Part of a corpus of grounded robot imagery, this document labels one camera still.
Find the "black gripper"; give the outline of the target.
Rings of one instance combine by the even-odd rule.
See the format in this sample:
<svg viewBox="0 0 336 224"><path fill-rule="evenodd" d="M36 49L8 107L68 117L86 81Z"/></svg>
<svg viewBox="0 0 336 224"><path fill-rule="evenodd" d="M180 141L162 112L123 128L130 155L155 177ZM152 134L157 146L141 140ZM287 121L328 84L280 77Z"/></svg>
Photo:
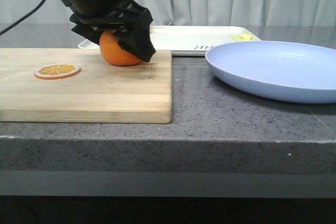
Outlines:
<svg viewBox="0 0 336 224"><path fill-rule="evenodd" d="M150 38L150 11L134 0L61 0L72 11L71 29L77 35L100 44L104 30L117 30L119 46L142 61L150 62L156 50Z"/></svg>

